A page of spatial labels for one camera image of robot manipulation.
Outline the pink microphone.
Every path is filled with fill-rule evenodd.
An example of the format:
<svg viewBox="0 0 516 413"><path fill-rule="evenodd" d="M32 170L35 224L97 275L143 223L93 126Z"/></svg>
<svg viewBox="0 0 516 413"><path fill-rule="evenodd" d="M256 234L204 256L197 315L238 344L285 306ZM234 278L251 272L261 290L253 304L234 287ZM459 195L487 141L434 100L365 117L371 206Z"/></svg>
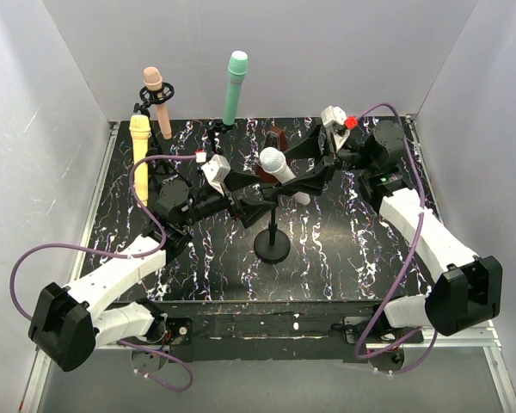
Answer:
<svg viewBox="0 0 516 413"><path fill-rule="evenodd" d="M160 71L154 66L144 69L143 78L144 86L150 94L150 101L155 106L161 133L166 140L170 140L172 139L172 128L166 104L169 87L164 83Z"/></svg>

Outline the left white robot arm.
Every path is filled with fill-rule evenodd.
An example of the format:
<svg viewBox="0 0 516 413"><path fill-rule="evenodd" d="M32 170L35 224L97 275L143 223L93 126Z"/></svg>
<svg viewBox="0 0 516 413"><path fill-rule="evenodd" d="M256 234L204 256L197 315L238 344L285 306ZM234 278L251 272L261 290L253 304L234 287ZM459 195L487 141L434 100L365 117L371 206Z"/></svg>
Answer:
<svg viewBox="0 0 516 413"><path fill-rule="evenodd" d="M53 282L41 292L29 327L29 338L63 371L80 367L105 344L136 336L151 344L167 333L167 315L148 299L111 309L125 291L165 267L192 239L188 227L228 211L250 227L274 207L268 200L244 200L237 191L261 182L257 175L231 171L221 194L210 184L189 187L180 178L149 195L157 222L145 228L125 249L90 274L65 286Z"/></svg>

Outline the brown metronome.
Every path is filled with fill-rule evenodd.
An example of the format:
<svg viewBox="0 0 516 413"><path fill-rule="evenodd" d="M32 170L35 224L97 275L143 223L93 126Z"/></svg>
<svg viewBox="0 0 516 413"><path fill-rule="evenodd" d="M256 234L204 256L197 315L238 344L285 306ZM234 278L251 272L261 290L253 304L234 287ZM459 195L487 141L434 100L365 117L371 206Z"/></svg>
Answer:
<svg viewBox="0 0 516 413"><path fill-rule="evenodd" d="M265 138L259 150L259 154L261 154L268 147L273 147L281 152L289 149L289 144L283 129L277 126L272 126L266 132ZM261 178L262 183L270 184L277 182L277 179L274 176L268 174L262 168L261 160L257 161L257 165L255 166L255 174Z"/></svg>

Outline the black front mounting rail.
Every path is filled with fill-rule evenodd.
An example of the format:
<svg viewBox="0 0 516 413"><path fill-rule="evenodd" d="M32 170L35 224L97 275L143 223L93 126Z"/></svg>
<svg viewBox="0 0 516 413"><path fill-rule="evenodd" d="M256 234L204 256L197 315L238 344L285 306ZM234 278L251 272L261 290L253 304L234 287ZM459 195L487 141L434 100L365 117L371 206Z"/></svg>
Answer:
<svg viewBox="0 0 516 413"><path fill-rule="evenodd" d="M169 352L185 362L354 362L359 333L372 301L158 301L166 314Z"/></svg>

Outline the yellow microphone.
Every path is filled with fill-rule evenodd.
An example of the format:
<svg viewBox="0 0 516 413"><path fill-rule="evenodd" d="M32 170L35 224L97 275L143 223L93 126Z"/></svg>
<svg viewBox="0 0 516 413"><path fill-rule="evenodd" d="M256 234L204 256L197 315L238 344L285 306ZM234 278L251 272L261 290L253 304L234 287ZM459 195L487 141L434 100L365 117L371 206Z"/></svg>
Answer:
<svg viewBox="0 0 516 413"><path fill-rule="evenodd" d="M142 114L134 114L130 119L129 130L132 138L133 163L136 164L146 157L149 150L151 125L148 117ZM146 162L142 162L134 171L133 186L144 206L147 206L149 197L148 180L148 165Z"/></svg>

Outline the white microphone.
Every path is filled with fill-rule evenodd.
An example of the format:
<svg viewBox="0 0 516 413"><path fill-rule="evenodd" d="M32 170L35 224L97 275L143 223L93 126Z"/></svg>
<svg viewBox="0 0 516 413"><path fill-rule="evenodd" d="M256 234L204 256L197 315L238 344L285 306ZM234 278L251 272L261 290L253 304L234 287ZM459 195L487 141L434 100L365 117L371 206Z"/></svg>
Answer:
<svg viewBox="0 0 516 413"><path fill-rule="evenodd" d="M285 184L296 176L288 166L285 154L275 147L266 147L259 156L260 166L265 173L273 176L280 184Z"/></svg>

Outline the small black tripod clip stand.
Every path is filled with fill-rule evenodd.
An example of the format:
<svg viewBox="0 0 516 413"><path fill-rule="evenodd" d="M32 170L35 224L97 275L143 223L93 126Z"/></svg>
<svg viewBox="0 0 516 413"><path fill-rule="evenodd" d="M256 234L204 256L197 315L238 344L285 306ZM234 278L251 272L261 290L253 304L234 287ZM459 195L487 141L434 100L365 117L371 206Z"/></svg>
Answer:
<svg viewBox="0 0 516 413"><path fill-rule="evenodd" d="M219 140L222 136L227 135L233 129L234 125L227 125L222 120L213 121L206 129L205 142L209 142L212 154L208 155L205 149L199 149L194 154L198 164L198 174L204 175L203 164L210 161L213 155L221 155L224 153L220 150Z"/></svg>

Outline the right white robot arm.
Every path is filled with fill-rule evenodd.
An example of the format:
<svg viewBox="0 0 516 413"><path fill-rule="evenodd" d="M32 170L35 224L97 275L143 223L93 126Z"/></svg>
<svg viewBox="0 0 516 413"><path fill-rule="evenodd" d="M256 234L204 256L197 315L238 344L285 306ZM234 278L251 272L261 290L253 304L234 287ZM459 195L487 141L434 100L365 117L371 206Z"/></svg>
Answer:
<svg viewBox="0 0 516 413"><path fill-rule="evenodd" d="M412 187L401 169L410 153L402 125L381 120L359 142L359 121L323 123L326 142L310 137L289 151L264 148L259 162L279 191L307 205L335 170L359 172L359 191L380 217L409 243L409 252L427 267L429 293L397 297L389 291L363 333L382 336L405 328L431 327L443 336L496 318L501 312L503 269L494 256L479 256L460 242L426 206L424 188Z"/></svg>

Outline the teal microphone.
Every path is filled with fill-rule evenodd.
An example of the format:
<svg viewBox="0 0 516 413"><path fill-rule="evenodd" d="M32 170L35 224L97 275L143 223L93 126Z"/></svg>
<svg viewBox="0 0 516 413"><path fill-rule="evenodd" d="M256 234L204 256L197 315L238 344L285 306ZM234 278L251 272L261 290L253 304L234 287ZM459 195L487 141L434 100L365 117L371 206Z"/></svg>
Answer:
<svg viewBox="0 0 516 413"><path fill-rule="evenodd" d="M249 56L244 51L234 51L228 64L228 84L224 99L222 121L226 126L232 126L237 115L243 80L249 68Z"/></svg>

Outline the tall black clip stand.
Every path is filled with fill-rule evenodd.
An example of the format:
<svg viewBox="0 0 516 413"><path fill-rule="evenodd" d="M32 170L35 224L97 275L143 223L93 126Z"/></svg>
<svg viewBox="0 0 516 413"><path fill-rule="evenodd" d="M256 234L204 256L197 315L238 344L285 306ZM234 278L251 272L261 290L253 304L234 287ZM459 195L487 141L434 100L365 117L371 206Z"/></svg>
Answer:
<svg viewBox="0 0 516 413"><path fill-rule="evenodd" d="M270 212L267 229L260 231L254 241L255 255L268 265L283 262L291 250L288 236L278 228L276 208Z"/></svg>

